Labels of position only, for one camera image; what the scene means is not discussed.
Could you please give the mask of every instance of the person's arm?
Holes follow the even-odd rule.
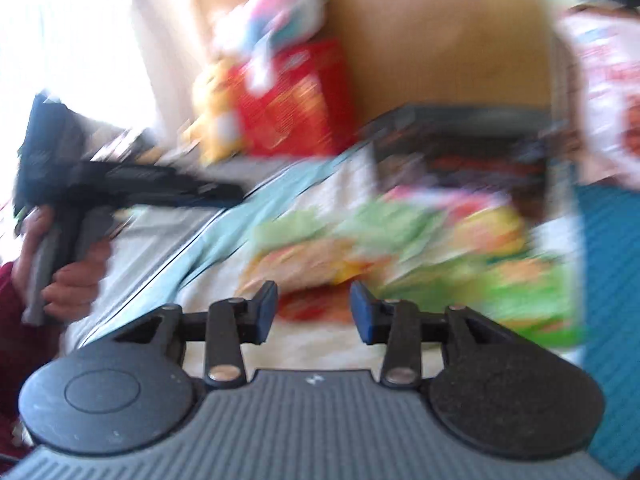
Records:
[[[24,304],[12,283],[14,264],[0,268],[0,415],[14,419],[27,377],[58,352],[60,329],[21,323]]]
[[[58,352],[61,328],[87,316],[98,297],[98,283],[111,255],[108,240],[93,244],[81,262],[63,267],[42,291],[45,312],[60,325],[22,324],[24,298],[38,247],[53,224],[53,211],[44,207],[25,220],[20,258],[0,268],[0,416],[15,420],[18,393],[24,381]]]

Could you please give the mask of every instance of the red box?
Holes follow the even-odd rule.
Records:
[[[251,155],[337,155],[357,141],[347,65],[337,40],[305,43],[274,57],[278,79],[262,97],[246,90],[246,66],[230,84]]]

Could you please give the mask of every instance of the blue surface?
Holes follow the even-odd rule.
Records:
[[[373,344],[373,316],[371,315],[371,306],[367,301],[367,289],[362,283],[355,282],[351,285],[349,305],[360,339],[368,345]]]
[[[586,244],[584,368],[607,399],[591,454],[624,478],[640,464],[640,193],[576,188]]]

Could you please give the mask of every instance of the stuffed toy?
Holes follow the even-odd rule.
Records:
[[[224,60],[212,63],[193,84],[193,107],[198,118],[182,137],[186,145],[198,143],[204,166],[242,149],[240,124],[228,88],[229,67]]]

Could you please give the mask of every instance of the circular pad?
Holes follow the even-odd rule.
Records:
[[[36,371],[19,409],[34,439],[74,454],[147,446],[173,430],[194,403],[190,377],[150,345],[89,345]]]
[[[583,449],[604,412],[587,374],[526,345],[480,347],[437,375],[429,393],[434,412],[457,437],[522,460]]]
[[[96,370],[69,381],[66,401],[87,413],[119,412],[140,394],[140,383],[131,374],[119,370]]]

